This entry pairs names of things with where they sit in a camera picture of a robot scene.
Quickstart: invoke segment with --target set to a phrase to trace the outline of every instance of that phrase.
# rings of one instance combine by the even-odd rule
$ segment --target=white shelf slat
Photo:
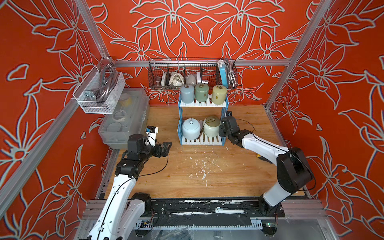
[[[203,127],[203,121],[199,120],[200,126]],[[207,137],[207,135],[203,134],[200,136],[199,139],[195,140],[189,140],[184,137],[184,135],[181,137],[182,144],[183,145],[217,145],[222,146],[223,142],[221,141],[221,137]]]
[[[217,108],[223,108],[226,106],[227,106],[226,101],[224,101],[224,103],[220,104],[220,105],[216,105],[216,104],[212,103],[212,94],[209,94],[206,102],[198,102],[195,99],[192,103],[184,103],[180,99],[180,107],[217,107]]]

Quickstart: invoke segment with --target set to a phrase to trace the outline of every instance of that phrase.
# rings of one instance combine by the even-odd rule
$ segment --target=wire
[[[202,127],[201,130],[200,130],[200,134],[199,134],[199,136],[198,136],[196,139],[200,138],[201,134],[203,134],[204,126],[205,126],[207,123],[214,122],[214,121],[215,121],[214,119],[211,119],[211,121],[209,121],[209,122],[206,121],[206,122],[203,124],[203,127]]]
[[[155,227],[155,223],[153,223],[152,224],[152,227],[145,233],[145,234],[143,234],[143,235],[138,235],[137,234],[137,231],[140,229],[140,228],[138,228],[137,230],[135,230],[135,233],[136,233],[136,237],[144,237],[144,236],[146,236],[147,234],[149,234],[151,231],[152,231],[152,229]]]
[[[165,148],[165,149],[167,150],[167,163],[166,163],[166,165],[165,165],[161,170],[159,170],[159,171],[157,171],[157,172],[150,173],[150,174],[144,174],[144,175],[140,175],[140,176],[137,176],[137,177],[133,177],[133,178],[128,179],[127,181],[125,181],[124,183],[122,183],[122,184],[120,185],[120,187],[116,190],[116,192],[118,192],[119,189],[120,189],[125,183],[127,183],[128,181],[130,181],[130,180],[132,180],[132,179],[136,179],[136,180],[137,180],[139,177],[149,176],[149,175],[152,175],[152,174],[156,174],[156,173],[158,173],[158,172],[163,171],[164,168],[167,167],[167,165],[168,165],[168,161],[169,161],[169,151],[168,151],[168,149],[167,149],[166,147],[163,146],[163,144],[161,144],[161,143],[159,143],[159,144],[160,144],[163,148]],[[107,211],[105,212],[105,215],[104,215],[104,218],[103,218],[103,222],[101,223],[101,226],[104,225],[105,217],[107,216],[109,207],[111,206],[111,203],[112,203],[112,201],[113,201],[113,199],[114,199],[115,196],[116,196],[116,193],[113,194],[112,199],[111,199],[111,201],[110,201],[109,204],[108,204],[108,208],[107,208]],[[100,233],[101,233],[101,230],[99,231],[99,234],[97,235],[97,240],[99,240]]]
[[[243,119],[239,119],[239,118],[235,118],[235,119],[236,119],[236,120],[241,120],[241,121],[244,121],[244,122],[249,123],[249,124],[252,126],[253,131],[255,131],[255,127],[252,125],[252,123],[250,123],[250,122],[248,122],[248,121],[246,121],[246,120],[243,120]],[[300,189],[300,190],[297,190],[297,191],[309,191],[309,190],[312,190],[312,189],[314,189],[314,188],[316,187],[316,178],[315,178],[315,176],[314,176],[312,170],[309,169],[309,168],[307,167],[307,165],[305,165],[305,164],[304,164],[298,157],[296,157],[294,154],[290,153],[289,151],[285,151],[284,149],[278,148],[278,147],[276,147],[276,146],[274,146],[274,145],[272,145],[272,144],[269,144],[269,143],[267,143],[267,142],[264,142],[264,141],[261,140],[260,138],[257,138],[257,137],[255,136],[255,134],[253,133],[253,131],[252,131],[252,135],[253,135],[258,141],[263,142],[263,143],[265,143],[265,144],[267,144],[267,145],[270,145],[270,146],[275,147],[275,148],[277,148],[277,149],[279,149],[279,150],[282,150],[282,151],[284,151],[284,152],[289,153],[291,156],[293,156],[293,157],[295,157],[297,160],[299,160],[299,161],[301,162],[301,164],[302,164],[303,166],[305,166],[305,167],[308,169],[309,173],[311,174],[311,177],[312,177],[313,180],[314,180],[314,186],[311,187],[310,189]]]

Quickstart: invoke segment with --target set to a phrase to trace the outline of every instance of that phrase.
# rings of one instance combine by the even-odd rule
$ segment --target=plastic sheet
[[[173,230],[154,230],[151,233],[151,240],[193,240],[193,231],[186,228]]]

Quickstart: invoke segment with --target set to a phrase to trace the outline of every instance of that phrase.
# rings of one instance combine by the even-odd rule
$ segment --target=wire basket
[[[149,60],[148,67],[148,82],[151,89],[180,89],[179,86],[168,86],[172,72],[180,73],[184,77],[190,74],[197,74],[197,78],[202,83],[206,83],[209,89],[215,85],[222,85],[222,80],[217,66],[217,60],[186,60],[186,61],[173,61],[166,59]],[[235,60],[233,63],[232,71],[227,73],[228,85],[224,85],[227,89],[234,89],[237,87],[237,68]],[[155,78],[162,78],[165,74],[165,86],[155,85]]]
[[[99,89],[101,81],[100,72],[94,71],[93,69],[91,73],[94,74],[93,78],[89,82],[81,82],[73,92],[73,97],[85,113],[112,114],[125,86],[125,80],[122,73],[116,72],[119,74],[117,83],[105,101],[89,101],[86,91],[95,91]]]

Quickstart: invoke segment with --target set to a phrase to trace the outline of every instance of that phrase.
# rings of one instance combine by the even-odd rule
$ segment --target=light blue jar
[[[195,88],[185,84],[180,88],[180,95],[184,103],[192,103],[195,100]]]

